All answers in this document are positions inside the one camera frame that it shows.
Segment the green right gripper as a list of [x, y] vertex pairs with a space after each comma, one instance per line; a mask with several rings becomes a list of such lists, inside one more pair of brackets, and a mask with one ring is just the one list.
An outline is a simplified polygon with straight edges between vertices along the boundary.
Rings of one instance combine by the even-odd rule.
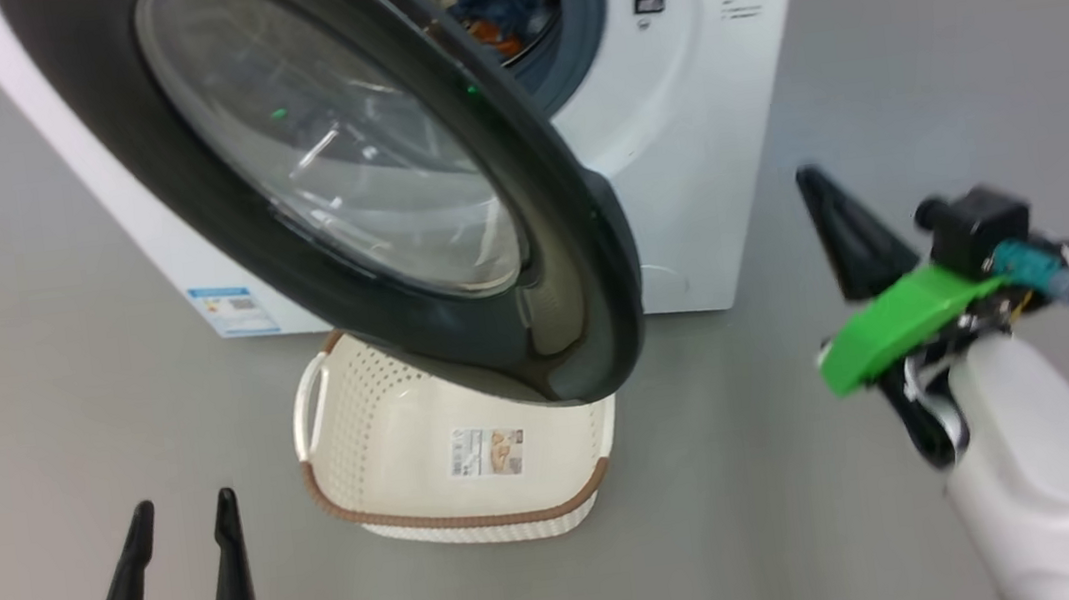
[[952, 468], [967, 447], [969, 426], [918, 375], [928, 350], [943, 360], [956, 339], [974, 333], [972, 305], [1006, 282], [971, 281], [944, 268], [910, 272], [920, 255], [827, 172], [805, 166], [795, 179], [843, 301], [872, 299], [818, 353], [821, 381], [836, 397], [881, 393], [921, 459], [932, 470]]

